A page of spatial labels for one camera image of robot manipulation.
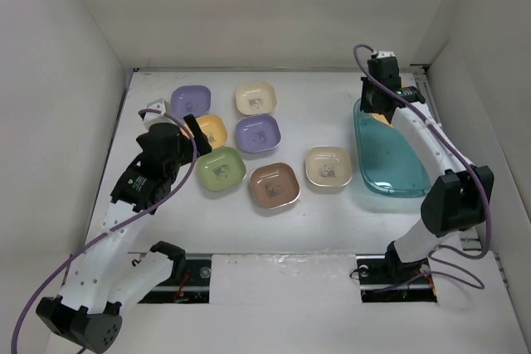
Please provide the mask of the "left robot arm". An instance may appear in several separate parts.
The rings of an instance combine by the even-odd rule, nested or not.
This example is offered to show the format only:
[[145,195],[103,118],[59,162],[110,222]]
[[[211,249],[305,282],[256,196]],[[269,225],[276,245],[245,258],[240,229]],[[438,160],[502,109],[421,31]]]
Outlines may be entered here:
[[141,151],[115,183],[101,232],[80,251],[74,275],[36,308],[51,332],[93,353],[111,348],[124,315],[152,288],[177,284],[186,274],[185,250],[165,241],[155,243],[131,271],[122,271],[141,230],[184,185],[179,169],[194,167],[212,151],[192,114],[162,117],[137,137]]

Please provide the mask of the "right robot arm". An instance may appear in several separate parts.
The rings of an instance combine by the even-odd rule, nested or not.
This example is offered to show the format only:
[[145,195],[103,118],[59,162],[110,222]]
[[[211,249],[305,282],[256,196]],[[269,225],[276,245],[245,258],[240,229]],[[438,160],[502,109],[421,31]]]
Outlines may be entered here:
[[385,293],[432,275],[426,261],[448,249],[446,240],[456,232],[484,224],[485,241],[491,242],[494,174],[487,166],[476,166],[448,139],[419,89],[402,87],[393,52],[373,51],[358,65],[364,74],[361,110],[383,116],[406,139],[431,182],[419,221],[387,246],[378,267],[390,279],[378,290]]

